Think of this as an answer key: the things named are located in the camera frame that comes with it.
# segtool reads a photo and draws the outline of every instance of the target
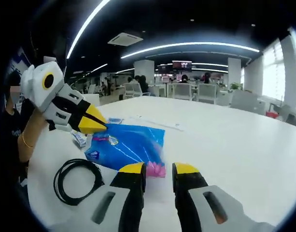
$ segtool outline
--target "monitor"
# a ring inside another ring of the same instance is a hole
[[[174,71],[180,72],[191,72],[192,71],[192,62],[191,61],[181,61],[181,60],[173,60],[172,68]]]
[[[171,71],[171,68],[169,67],[169,65],[161,65],[158,66],[158,73],[160,74],[168,74]]]

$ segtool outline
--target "led light strip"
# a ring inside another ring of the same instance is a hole
[[[186,63],[192,63],[191,61],[183,61],[183,60],[173,60],[172,62],[186,62]]]
[[[209,64],[209,63],[192,63],[192,64],[195,64],[195,65],[211,65],[211,66],[220,66],[220,67],[227,67],[228,68],[228,65],[224,65],[224,64]]]
[[[118,72],[116,72],[116,73],[123,73],[123,72],[126,72],[126,71],[130,71],[130,70],[134,70],[135,68],[133,68],[133,69],[125,69],[125,70],[122,70],[122,71],[118,71]]]
[[[228,73],[228,71],[223,71],[223,70],[216,70],[216,69],[195,69],[193,68],[192,70],[203,70],[203,71],[214,71],[214,72],[221,72],[221,73]]]
[[[220,66],[220,67],[226,67],[228,68],[228,65],[224,65],[224,64],[210,64],[210,63],[192,63],[192,65],[211,65],[211,66]],[[172,65],[172,63],[169,64],[160,64],[159,66],[165,66],[165,65]]]
[[[103,0],[95,9],[94,11],[90,14],[90,16],[86,19],[85,23],[82,25],[82,27],[80,28],[78,34],[76,35],[74,42],[72,42],[72,45],[70,47],[70,50],[67,54],[66,59],[70,58],[71,53],[74,50],[74,47],[76,46],[80,36],[82,35],[82,33],[84,32],[85,28],[89,25],[89,23],[92,21],[92,19],[95,17],[95,15],[109,2],[110,0]]]
[[[89,72],[89,73],[83,75],[83,77],[84,77],[84,76],[88,76],[88,75],[91,74],[92,72],[94,72],[94,71],[96,71],[96,70],[98,70],[98,69],[101,69],[102,67],[105,67],[106,65],[108,65],[108,64],[103,64],[102,66],[99,66],[98,68],[94,69],[93,71],[91,71],[91,72]]]
[[[143,53],[143,52],[148,52],[148,51],[160,49],[160,48],[183,46],[183,45],[220,45],[220,46],[229,46],[229,47],[242,48],[242,49],[250,50],[250,51],[253,51],[253,52],[259,52],[259,50],[254,49],[254,48],[251,48],[251,47],[245,47],[245,46],[231,44],[231,43],[228,44],[228,43],[218,43],[218,42],[188,42],[188,43],[167,44],[167,45],[162,45],[162,46],[157,46],[157,47],[151,47],[151,48],[143,49],[141,51],[138,51],[138,52],[134,52],[134,53],[125,55],[125,56],[121,57],[121,59],[130,57],[130,56],[133,56],[133,55],[136,55],[136,54],[139,54],[139,53]]]

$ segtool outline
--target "black cable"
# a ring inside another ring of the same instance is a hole
[[[93,188],[85,196],[79,198],[72,198],[68,196],[63,187],[63,181],[66,174],[76,168],[76,167],[85,167],[89,169],[95,176],[95,181]],[[55,178],[53,180],[53,188],[55,190],[56,196],[65,204],[68,205],[78,205],[84,198],[88,197],[100,186],[104,185],[100,170],[98,166],[94,163],[84,160],[84,159],[71,159],[66,161],[62,167],[57,171]]]

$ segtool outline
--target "blue label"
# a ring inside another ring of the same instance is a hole
[[[107,133],[95,133],[93,134],[93,138],[108,138],[109,134]]]
[[[99,159],[99,151],[93,151],[89,154],[89,156],[98,160]]]

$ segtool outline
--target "red object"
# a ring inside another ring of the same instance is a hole
[[[266,116],[271,117],[271,118],[277,118],[279,116],[278,113],[275,112],[266,112]]]

